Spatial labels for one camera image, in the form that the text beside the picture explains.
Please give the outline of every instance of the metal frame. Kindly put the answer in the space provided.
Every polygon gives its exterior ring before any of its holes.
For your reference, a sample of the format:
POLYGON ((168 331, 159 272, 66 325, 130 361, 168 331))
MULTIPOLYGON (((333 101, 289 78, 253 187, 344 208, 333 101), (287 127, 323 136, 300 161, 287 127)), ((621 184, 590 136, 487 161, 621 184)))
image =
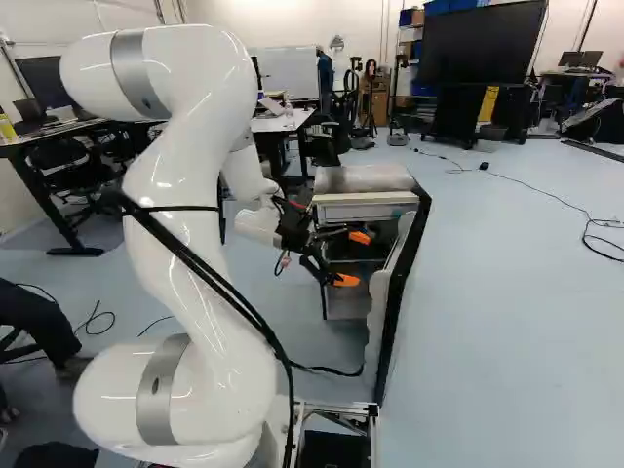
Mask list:
POLYGON ((397 264, 392 271, 388 288, 386 316, 383 324, 383 333, 381 335, 379 363, 377 365, 377 378, 372 393, 373 400, 380 406, 383 405, 388 375, 390 373, 390 365, 392 364, 392 351, 394 348, 395 333, 399 324, 403 291, 410 275, 411 266, 415 262, 431 210, 432 200, 424 188, 420 185, 416 185, 413 191, 420 198, 418 211, 409 228, 408 237, 399 254, 399 258, 397 258, 397 264))

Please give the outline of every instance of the table leg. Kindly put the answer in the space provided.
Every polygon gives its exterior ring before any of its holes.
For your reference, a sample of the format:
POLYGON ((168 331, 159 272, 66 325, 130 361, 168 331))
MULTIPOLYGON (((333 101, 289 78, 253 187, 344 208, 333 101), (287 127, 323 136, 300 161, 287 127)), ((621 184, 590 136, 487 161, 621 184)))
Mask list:
POLYGON ((21 178, 23 183, 26 185, 28 191, 43 209, 46 216, 71 246, 68 248, 50 249, 48 251, 49 255, 100 256, 104 253, 103 249, 85 247, 82 242, 80 242, 74 230, 60 213, 54 202, 50 199, 50 194, 48 193, 46 187, 40 183, 36 174, 26 164, 26 160, 23 157, 23 154, 21 154, 21 151, 17 150, 16 153, 9 158, 9 161, 18 173, 19 178, 21 178))
POLYGON ((298 146, 299 146, 299 163, 301 164, 301 175, 303 176, 303 183, 305 180, 310 180, 314 177, 311 177, 308 174, 308 159, 307 159, 307 147, 305 142, 305 129, 303 127, 299 127, 299 130, 296 131, 298 146))
POLYGON ((280 139, 278 137, 270 136, 267 138, 267 154, 269 164, 271 166, 271 177, 278 184, 281 185, 282 181, 282 154, 280 151, 280 139))

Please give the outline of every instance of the cardboard box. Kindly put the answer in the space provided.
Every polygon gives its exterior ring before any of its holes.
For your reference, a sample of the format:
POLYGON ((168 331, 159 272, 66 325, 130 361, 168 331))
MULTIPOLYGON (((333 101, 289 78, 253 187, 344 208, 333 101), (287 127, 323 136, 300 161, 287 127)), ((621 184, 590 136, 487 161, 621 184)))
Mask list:
POLYGON ((411 24, 414 26, 420 26, 425 23, 425 11, 414 10, 411 12, 411 24))

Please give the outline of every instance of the power cord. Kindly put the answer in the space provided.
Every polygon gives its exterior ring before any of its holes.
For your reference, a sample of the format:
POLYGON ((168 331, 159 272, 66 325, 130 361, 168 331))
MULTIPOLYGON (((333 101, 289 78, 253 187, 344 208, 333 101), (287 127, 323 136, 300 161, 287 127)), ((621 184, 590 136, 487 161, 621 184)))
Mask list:
POLYGON ((455 161, 453 161, 452 159, 447 158, 446 156, 440 156, 439 154, 425 153, 424 151, 420 151, 417 148, 414 148, 414 152, 418 153, 418 154, 423 154, 425 156, 429 156, 431 158, 438 158, 438 159, 442 159, 444 161, 449 161, 451 164, 454 164, 455 166, 457 166, 457 169, 447 169, 445 171, 445 173, 447 173, 447 174, 462 174, 462 173, 470 173, 470 172, 472 172, 472 169, 464 169, 464 168, 461 167, 461 165, 459 163, 456 163, 455 161))
POLYGON ((295 361, 291 361, 291 366, 304 372, 310 372, 310 373, 325 372, 325 373, 332 373, 333 375, 338 375, 340 377, 359 377, 360 375, 362 375, 362 372, 364 372, 364 364, 361 364, 360 367, 355 372, 345 372, 345 371, 336 370, 333 368, 326 368, 325 366, 307 367, 295 361))
POLYGON ((165 320, 172 319, 173 317, 174 317, 173 315, 168 315, 167 317, 161 317, 160 319, 156 319, 156 320, 155 320, 155 321, 153 321, 151 324, 149 324, 147 327, 145 327, 145 329, 144 329, 141 333, 139 333, 136 337, 137 337, 137 338, 141 338, 144 334, 146 334, 146 333, 147 333, 147 331, 148 331, 149 329, 151 329, 151 328, 152 328, 153 326, 155 326, 156 324, 158 324, 158 323, 160 323, 160 322, 163 322, 163 321, 165 321, 165 320))
MULTIPOLYGON (((165 320, 172 319, 173 317, 174 317, 173 315, 169 315, 167 317, 161 317, 160 319, 156 319, 151 324, 149 324, 136 337, 137 338, 141 338, 154 325, 156 325, 156 324, 158 324, 160 322, 163 322, 165 320)), ((359 377, 360 375, 362 375, 362 372, 364 372, 364 364, 362 364, 355 372, 345 372, 343 370, 327 368, 325 366, 312 366, 312 367, 308 367, 308 366, 304 366, 303 364, 300 364, 300 363, 298 363, 296 361, 291 361, 291 366, 293 366, 296 369, 299 369, 300 371, 305 371, 305 372, 310 372, 310 373, 325 372, 325 373, 331 373, 333 375, 338 375, 340 377, 359 377)))
POLYGON ((532 190, 534 192, 540 193, 542 195, 545 195, 547 197, 550 197, 554 200, 557 200, 559 203, 561 203, 562 205, 578 211, 580 213, 582 213, 586 218, 587 218, 587 222, 585 223, 585 228, 583 229, 583 234, 581 236, 581 242, 583 243, 583 246, 585 246, 588 250, 590 250, 591 252, 593 252, 594 254, 598 254, 603 258, 607 258, 609 260, 612 261, 616 261, 618 263, 624 263, 624 256, 623 257, 617 257, 617 256, 613 256, 610 255, 608 253, 599 251, 598 249, 596 249, 594 246, 592 246, 590 244, 589 241, 599 241, 602 242, 604 244, 607 244, 609 246, 612 246, 613 248, 617 249, 618 251, 621 251, 624 254, 624 247, 619 246, 617 244, 615 244, 614 242, 609 241, 608 239, 605 239, 603 237, 600 236, 595 236, 593 234, 589 233, 589 229, 591 225, 595 225, 598 227, 604 227, 604 228, 608 228, 608 229, 624 229, 624 222, 618 220, 618 219, 597 219, 597 218, 593 218, 592 215, 585 210, 584 208, 581 207, 577 207, 576 205, 571 204, 570 202, 564 200, 563 198, 559 197, 558 195, 555 195, 553 193, 550 192, 546 192, 544 190, 541 190, 539 188, 533 187, 532 185, 529 185, 528 183, 522 181, 522 180, 518 180, 516 178, 512 178, 512 177, 508 177, 507 175, 502 175, 502 174, 497 174, 497 173, 493 173, 492 171, 475 171, 472 169, 464 169, 461 167, 461 165, 455 161, 452 161, 451 159, 447 158, 446 156, 440 156, 437 154, 429 154, 429 153, 425 153, 422 152, 418 149, 414 149, 415 152, 423 154, 425 156, 430 156, 430 157, 434 157, 434 158, 438 158, 438 159, 442 159, 445 161, 448 161, 452 164, 454 164, 455 166, 457 166, 458 169, 453 169, 453 170, 447 170, 446 173, 447 174, 462 174, 462 173, 470 173, 470 172, 478 172, 478 173, 483 173, 483 174, 487 174, 489 176, 494 176, 494 177, 498 177, 498 178, 503 178, 505 180, 509 180, 515 183, 518 183, 526 188, 528 188, 529 190, 532 190))
POLYGON ((94 307, 93 312, 91 313, 91 315, 89 316, 89 318, 83 322, 82 324, 80 324, 78 327, 76 327, 76 330, 74 330, 74 336, 78 334, 78 331, 81 329, 85 329, 85 334, 88 336, 99 336, 101 334, 105 334, 106 332, 108 332, 110 329, 113 328, 113 326, 115 325, 115 320, 117 319, 117 316, 113 313, 113 312, 98 312, 98 308, 99 308, 99 304, 101 303, 100 300, 96 301, 96 307, 94 307), (91 325, 95 320, 101 318, 101 317, 105 317, 108 316, 110 317, 110 324, 108 324, 107 327, 98 330, 98 331, 91 331, 89 330, 89 325, 91 325))

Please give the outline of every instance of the dark pants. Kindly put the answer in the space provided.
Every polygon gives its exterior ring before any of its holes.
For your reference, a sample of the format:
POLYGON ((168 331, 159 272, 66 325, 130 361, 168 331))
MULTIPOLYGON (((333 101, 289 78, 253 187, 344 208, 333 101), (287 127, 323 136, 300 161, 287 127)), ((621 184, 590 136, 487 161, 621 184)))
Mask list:
POLYGON ((30 334, 56 368, 62 368, 82 347, 58 305, 2 278, 0 325, 30 334))
POLYGON ((330 115, 332 113, 332 92, 321 92, 321 113, 330 115))

